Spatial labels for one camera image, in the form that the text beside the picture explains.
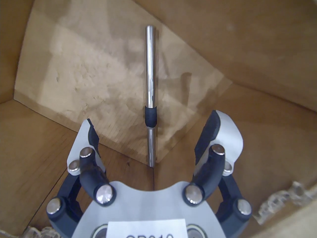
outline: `screw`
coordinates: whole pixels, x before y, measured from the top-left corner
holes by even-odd
[[[59,198],[53,198],[49,201],[49,203],[46,206],[46,211],[48,214],[54,214],[59,211],[61,207],[61,202]]]
[[[79,169],[79,160],[74,160],[68,165],[68,169],[71,172],[77,171]]]
[[[238,210],[244,215],[250,215],[252,213],[252,207],[245,199],[238,200]]]
[[[185,196],[192,204],[199,204],[203,200],[203,194],[198,186],[188,185],[185,189]]]
[[[224,147],[220,144],[214,144],[212,145],[212,150],[214,151],[214,153],[218,154],[218,155],[224,155]]]
[[[93,153],[93,149],[91,147],[85,147],[80,151],[80,157],[81,158],[86,158],[90,156]]]
[[[231,170],[232,170],[231,164],[226,161],[225,164],[224,164],[224,171],[226,173],[229,173],[229,172],[231,172]]]
[[[108,184],[105,184],[101,187],[96,192],[96,200],[98,203],[105,204],[107,202],[110,202],[110,200],[113,197],[113,190],[112,187]]]

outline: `cardboard wall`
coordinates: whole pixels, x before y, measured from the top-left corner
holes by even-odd
[[[228,114],[242,134],[244,147],[233,176],[254,210],[274,192],[288,189],[294,180],[306,187],[317,182],[315,112],[236,84],[225,91],[213,109]],[[209,115],[210,112],[206,113],[154,169],[156,190],[191,180],[194,148]],[[221,202],[220,192],[215,192],[208,202],[216,211]],[[286,211],[278,220],[273,219],[273,223],[294,210]],[[245,237],[268,226],[260,227],[252,219]]]
[[[34,0],[0,0],[0,103],[13,99],[28,17]]]
[[[317,110],[313,0],[134,0],[227,78]]]

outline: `black rubber grip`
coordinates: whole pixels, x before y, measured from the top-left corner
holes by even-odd
[[[156,113],[156,107],[145,107],[145,125],[150,128],[154,128],[158,122],[158,116]]]
[[[199,140],[195,146],[196,165],[199,162],[201,156],[208,147],[210,141],[215,140],[220,129],[220,117],[215,110],[212,111],[209,116]]]

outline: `metal rod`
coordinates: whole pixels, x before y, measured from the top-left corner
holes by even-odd
[[[155,128],[147,127],[147,160],[150,167],[155,165]]]
[[[156,28],[146,27],[146,107],[154,108],[155,105],[155,34]]]
[[[155,125],[149,127],[147,125],[147,157],[148,165],[155,165],[155,126],[156,126],[156,105],[155,105],[155,38],[156,28],[148,25],[146,27],[146,44],[145,44],[145,59],[146,59],[146,107],[155,111]]]

